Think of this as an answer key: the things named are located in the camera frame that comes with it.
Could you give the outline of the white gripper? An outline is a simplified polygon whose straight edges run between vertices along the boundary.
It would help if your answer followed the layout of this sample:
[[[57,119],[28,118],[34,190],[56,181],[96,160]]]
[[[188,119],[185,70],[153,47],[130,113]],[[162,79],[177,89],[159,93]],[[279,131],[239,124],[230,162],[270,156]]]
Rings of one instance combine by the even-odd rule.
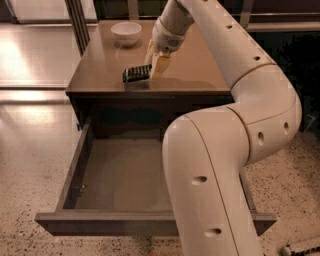
[[[164,26],[160,18],[156,20],[152,29],[152,39],[150,39],[148,43],[147,52],[144,59],[144,64],[152,63],[152,68],[150,71],[151,79],[159,79],[162,77],[171,61],[168,54],[177,51],[181,47],[184,39],[184,35],[178,35],[169,31]]]

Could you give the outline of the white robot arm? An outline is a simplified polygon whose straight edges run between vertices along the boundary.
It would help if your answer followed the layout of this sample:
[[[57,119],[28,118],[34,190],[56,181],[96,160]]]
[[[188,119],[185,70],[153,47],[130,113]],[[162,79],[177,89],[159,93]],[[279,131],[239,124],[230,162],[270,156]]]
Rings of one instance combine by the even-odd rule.
[[[192,24],[234,101],[184,114],[165,132],[163,168],[183,254],[264,256],[239,172],[295,136],[301,103],[280,67],[218,0],[168,0],[146,56],[152,76]]]

